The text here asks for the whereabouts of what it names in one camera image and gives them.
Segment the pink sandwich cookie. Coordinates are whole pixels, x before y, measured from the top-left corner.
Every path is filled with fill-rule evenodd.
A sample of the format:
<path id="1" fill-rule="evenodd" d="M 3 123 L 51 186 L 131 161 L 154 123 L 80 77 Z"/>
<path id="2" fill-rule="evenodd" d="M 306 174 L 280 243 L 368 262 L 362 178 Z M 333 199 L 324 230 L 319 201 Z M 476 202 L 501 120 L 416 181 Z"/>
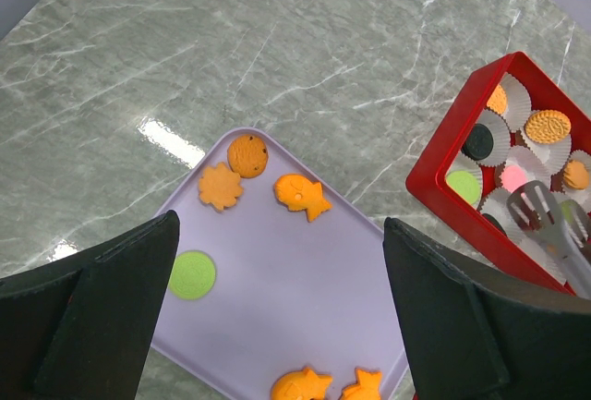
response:
<path id="1" fill-rule="evenodd" d="M 501 186 L 513 193 L 529 181 L 525 170 L 518 164 L 505 165 L 500 174 Z"/>

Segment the orange round sandwich cookie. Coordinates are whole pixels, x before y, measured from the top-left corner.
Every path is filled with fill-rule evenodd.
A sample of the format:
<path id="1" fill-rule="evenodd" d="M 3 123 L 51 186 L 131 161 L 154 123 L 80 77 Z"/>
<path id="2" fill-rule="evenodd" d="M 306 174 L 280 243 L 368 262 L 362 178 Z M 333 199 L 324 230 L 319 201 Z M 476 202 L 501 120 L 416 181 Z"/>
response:
<path id="1" fill-rule="evenodd" d="M 503 115 L 508 108 L 508 97 L 505 89 L 498 84 L 487 100 L 486 107 L 497 115 Z"/>

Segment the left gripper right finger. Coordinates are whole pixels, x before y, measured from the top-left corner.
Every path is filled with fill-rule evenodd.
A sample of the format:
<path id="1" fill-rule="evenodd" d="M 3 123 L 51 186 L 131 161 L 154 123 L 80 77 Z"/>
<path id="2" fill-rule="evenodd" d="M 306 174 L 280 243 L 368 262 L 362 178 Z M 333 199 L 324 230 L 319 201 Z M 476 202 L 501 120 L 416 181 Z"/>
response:
<path id="1" fill-rule="evenodd" d="M 590 303 L 384 222 L 384 259 L 420 399 L 587 399 Z"/>

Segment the orange round cookie hidden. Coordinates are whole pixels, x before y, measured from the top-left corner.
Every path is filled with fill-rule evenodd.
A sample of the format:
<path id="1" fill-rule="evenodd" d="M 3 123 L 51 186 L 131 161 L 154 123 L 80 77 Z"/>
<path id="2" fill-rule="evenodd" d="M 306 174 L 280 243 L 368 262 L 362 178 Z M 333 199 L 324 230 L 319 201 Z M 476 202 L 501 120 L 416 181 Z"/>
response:
<path id="1" fill-rule="evenodd" d="M 572 129 L 570 118 L 557 110 L 541 110 L 525 122 L 525 134 L 540 144 L 552 144 L 565 139 Z"/>

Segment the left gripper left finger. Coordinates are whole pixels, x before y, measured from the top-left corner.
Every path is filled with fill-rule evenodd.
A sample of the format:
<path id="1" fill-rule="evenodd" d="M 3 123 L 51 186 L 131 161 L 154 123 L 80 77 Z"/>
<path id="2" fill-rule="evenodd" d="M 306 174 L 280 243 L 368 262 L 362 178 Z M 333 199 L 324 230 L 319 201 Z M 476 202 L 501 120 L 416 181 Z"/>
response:
<path id="1" fill-rule="evenodd" d="M 178 244 L 168 211 L 2 278 L 2 398 L 134 398 Z"/>

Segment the orange fish cookie top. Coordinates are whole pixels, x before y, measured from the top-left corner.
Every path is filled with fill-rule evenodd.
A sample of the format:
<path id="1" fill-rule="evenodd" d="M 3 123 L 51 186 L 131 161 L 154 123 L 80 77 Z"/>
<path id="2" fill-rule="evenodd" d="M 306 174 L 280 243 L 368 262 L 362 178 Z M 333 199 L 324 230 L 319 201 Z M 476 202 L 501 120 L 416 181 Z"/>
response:
<path id="1" fill-rule="evenodd" d="M 304 211 L 309 223 L 332 208 L 332 204 L 324 197 L 322 184 L 299 174 L 280 176 L 273 189 L 276 199 L 288 211 Z"/>

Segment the black sandwich cookie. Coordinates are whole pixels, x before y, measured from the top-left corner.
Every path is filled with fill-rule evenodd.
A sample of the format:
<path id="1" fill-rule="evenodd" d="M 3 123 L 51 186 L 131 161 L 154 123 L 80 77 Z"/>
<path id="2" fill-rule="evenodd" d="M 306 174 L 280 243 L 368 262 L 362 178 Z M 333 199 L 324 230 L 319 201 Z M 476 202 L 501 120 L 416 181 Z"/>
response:
<path id="1" fill-rule="evenodd" d="M 487 126 L 476 123 L 466 138 L 461 152 L 474 161 L 486 159 L 492 152 L 494 139 Z"/>
<path id="2" fill-rule="evenodd" d="M 502 227 L 502 224 L 495 216 L 490 213 L 483 212 L 482 217 L 491 223 L 496 229 L 498 229 L 504 236 L 507 236 L 505 229 Z"/>

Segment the metal tongs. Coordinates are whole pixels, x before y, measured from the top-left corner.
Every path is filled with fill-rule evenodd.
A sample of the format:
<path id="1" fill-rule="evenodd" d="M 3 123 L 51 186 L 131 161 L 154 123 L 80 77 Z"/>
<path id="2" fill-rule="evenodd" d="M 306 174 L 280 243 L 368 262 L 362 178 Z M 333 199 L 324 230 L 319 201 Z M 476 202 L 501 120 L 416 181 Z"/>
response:
<path id="1" fill-rule="evenodd" d="M 590 216 L 574 200 L 559 202 L 539 180 L 511 193 L 513 220 L 553 260 L 578 297 L 590 298 Z"/>

